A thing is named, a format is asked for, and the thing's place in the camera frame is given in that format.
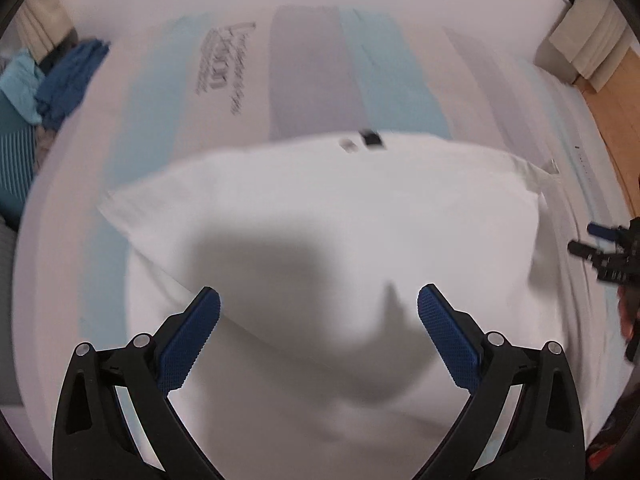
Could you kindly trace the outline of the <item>right hand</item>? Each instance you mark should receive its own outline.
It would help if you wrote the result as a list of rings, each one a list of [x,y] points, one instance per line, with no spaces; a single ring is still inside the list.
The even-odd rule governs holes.
[[[620,331],[626,341],[625,359],[635,363],[639,351],[639,289],[620,286],[617,296]]]

